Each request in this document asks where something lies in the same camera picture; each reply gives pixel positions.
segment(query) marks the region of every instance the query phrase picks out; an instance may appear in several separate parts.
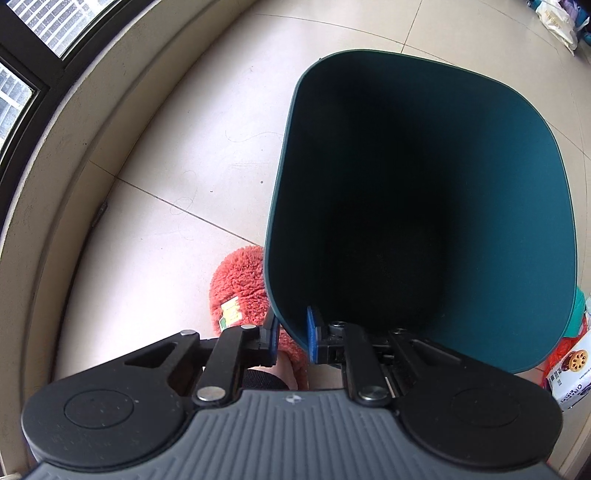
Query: silver rivet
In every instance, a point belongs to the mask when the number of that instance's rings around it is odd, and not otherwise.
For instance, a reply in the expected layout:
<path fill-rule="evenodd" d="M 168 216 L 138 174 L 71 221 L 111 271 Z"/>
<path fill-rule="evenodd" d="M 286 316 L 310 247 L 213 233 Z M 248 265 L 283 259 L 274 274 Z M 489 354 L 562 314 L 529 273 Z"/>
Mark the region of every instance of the silver rivet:
<path fill-rule="evenodd" d="M 221 400 L 226 396 L 226 391 L 222 387 L 203 387 L 197 390 L 197 398 L 203 401 Z"/>
<path fill-rule="evenodd" d="M 363 387 L 359 391 L 359 396 L 364 400 L 369 401 L 383 400 L 388 396 L 388 390 L 376 385 L 370 385 L 368 387 Z"/>

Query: red fuzzy slipper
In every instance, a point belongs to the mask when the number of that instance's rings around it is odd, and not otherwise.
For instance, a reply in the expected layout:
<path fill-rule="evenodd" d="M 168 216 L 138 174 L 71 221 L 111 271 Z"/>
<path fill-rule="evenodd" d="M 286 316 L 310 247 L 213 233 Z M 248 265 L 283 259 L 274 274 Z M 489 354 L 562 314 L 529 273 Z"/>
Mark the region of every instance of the red fuzzy slipper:
<path fill-rule="evenodd" d="M 236 297 L 230 305 L 229 322 L 232 326 L 252 323 L 262 325 L 269 309 L 269 299 L 265 292 L 263 276 L 263 249 L 244 247 L 228 255 L 213 274 L 209 287 L 209 311 L 214 331 L 222 333 L 220 320 L 228 315 L 228 308 L 222 305 Z M 287 353 L 294 369 L 299 390 L 308 389 L 307 355 L 288 335 L 280 329 L 279 350 Z"/>

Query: tile floor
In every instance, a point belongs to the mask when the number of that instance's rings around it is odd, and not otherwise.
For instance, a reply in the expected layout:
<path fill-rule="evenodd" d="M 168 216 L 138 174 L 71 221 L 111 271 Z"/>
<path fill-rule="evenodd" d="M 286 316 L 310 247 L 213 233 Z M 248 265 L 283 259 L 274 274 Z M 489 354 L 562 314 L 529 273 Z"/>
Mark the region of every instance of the tile floor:
<path fill-rule="evenodd" d="M 110 172 L 118 179 L 76 277 L 58 377 L 182 328 L 213 334 L 209 280 L 226 254 L 264 244 L 296 82 L 319 58 L 350 48 L 473 70 L 540 111 L 564 157 L 579 283 L 591 291 L 586 45 L 572 57 L 525 0 L 261 0 L 187 72 L 121 172 Z M 541 372 L 523 376 L 537 381 Z M 318 381 L 338 379 L 326 370 Z"/>

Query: white plastic bag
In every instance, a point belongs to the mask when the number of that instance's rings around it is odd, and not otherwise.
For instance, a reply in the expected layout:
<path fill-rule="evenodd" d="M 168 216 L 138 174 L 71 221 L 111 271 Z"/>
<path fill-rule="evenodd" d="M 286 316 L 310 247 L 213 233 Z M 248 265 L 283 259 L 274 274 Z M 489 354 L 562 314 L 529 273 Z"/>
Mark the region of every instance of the white plastic bag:
<path fill-rule="evenodd" d="M 542 0 L 535 12 L 544 26 L 574 55 L 574 50 L 577 48 L 574 22 L 566 10 L 560 6 L 558 0 Z"/>

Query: teal trash bin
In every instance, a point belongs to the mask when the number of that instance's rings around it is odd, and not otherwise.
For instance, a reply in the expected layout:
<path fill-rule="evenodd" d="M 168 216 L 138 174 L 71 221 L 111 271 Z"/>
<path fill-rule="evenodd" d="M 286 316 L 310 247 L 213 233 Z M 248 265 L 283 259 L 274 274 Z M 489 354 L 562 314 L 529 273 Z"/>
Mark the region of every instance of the teal trash bin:
<path fill-rule="evenodd" d="M 509 372 L 538 365 L 576 289 L 563 162 L 519 93 L 453 66 L 355 50 L 291 104 L 265 245 L 272 308 L 407 328 Z"/>

